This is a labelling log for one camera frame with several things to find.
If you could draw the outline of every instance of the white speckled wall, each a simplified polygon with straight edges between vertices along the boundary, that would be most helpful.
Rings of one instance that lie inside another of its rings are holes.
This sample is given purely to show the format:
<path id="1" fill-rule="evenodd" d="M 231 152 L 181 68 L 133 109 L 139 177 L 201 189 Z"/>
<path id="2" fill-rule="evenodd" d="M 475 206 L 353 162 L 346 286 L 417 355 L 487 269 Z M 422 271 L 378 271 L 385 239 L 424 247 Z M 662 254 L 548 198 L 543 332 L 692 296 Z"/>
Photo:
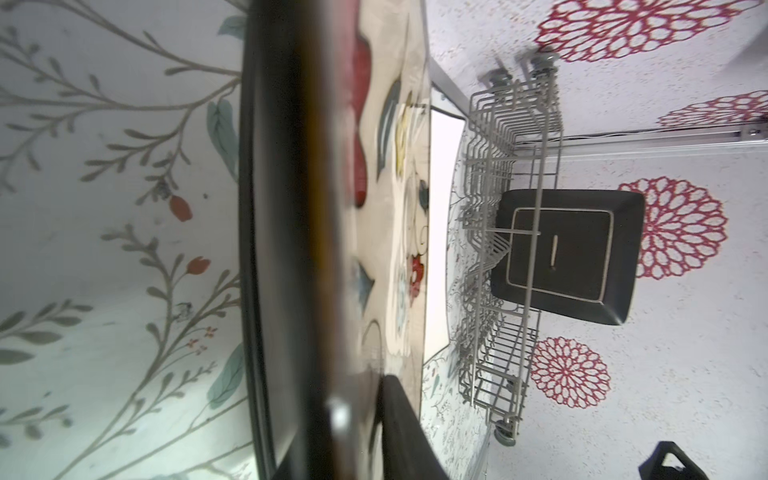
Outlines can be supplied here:
<path id="1" fill-rule="evenodd" d="M 518 444 L 491 443 L 489 480 L 639 478 L 660 440 L 712 480 L 768 478 L 766 147 L 563 163 L 562 188 L 645 192 L 644 265 L 625 325 L 542 318 Z M 586 395 L 545 378 L 575 372 Z"/>
<path id="2" fill-rule="evenodd" d="M 468 96 L 541 47 L 563 56 L 565 133 L 768 117 L 764 0 L 427 0 L 431 53 Z"/>

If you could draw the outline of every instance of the dish rack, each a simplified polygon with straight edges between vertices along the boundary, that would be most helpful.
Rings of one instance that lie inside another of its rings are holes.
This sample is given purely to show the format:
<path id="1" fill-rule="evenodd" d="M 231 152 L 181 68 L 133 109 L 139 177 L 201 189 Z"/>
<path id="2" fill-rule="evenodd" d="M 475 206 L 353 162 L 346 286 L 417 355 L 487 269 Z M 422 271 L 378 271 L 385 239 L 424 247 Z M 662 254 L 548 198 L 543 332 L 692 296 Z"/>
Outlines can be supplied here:
<path id="1" fill-rule="evenodd" d="M 541 311 L 531 308 L 531 291 L 545 178 L 550 177 L 557 188 L 560 171 L 562 119 L 556 58 L 547 52 L 534 56 L 528 81 L 513 81 L 505 71 L 497 71 L 491 78 L 493 87 L 470 99 L 467 201 L 461 222 L 478 260 L 466 275 L 462 293 L 459 385 L 465 401 L 486 409 L 488 424 L 495 426 L 494 436 L 506 446 L 514 445 L 519 434 L 541 320 Z M 552 148 L 558 150 L 558 159 L 554 172 L 547 172 L 546 158 Z M 526 166 L 525 171 L 515 169 L 518 162 Z M 528 187 L 536 188 L 532 229 L 497 228 L 502 194 L 518 176 L 527 177 Z M 491 294 L 490 272 L 510 252 L 512 234 L 529 236 L 531 248 L 525 301 L 505 308 L 505 302 Z"/>

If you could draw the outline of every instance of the red floral medallion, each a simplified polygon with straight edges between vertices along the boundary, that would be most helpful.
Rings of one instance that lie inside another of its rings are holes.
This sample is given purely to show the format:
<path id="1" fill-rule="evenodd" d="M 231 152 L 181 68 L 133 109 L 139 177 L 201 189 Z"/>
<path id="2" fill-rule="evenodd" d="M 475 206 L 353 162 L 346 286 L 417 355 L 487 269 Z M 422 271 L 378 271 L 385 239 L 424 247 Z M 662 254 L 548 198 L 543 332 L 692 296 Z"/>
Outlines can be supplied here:
<path id="1" fill-rule="evenodd" d="M 536 42 L 565 61 L 651 51 L 726 24 L 764 0 L 567 0 L 539 26 Z"/>
<path id="2" fill-rule="evenodd" d="M 611 376 L 600 356 L 583 343 L 563 337 L 536 344 L 531 379 L 548 398 L 571 408 L 595 406 L 611 389 Z"/>
<path id="3" fill-rule="evenodd" d="M 665 127 L 735 124 L 768 118 L 768 90 L 753 91 L 735 97 L 720 97 L 692 104 L 659 118 Z"/>
<path id="4" fill-rule="evenodd" d="M 645 195 L 638 278 L 659 280 L 701 268 L 728 238 L 723 204 L 687 180 L 641 178 L 618 189 Z"/>

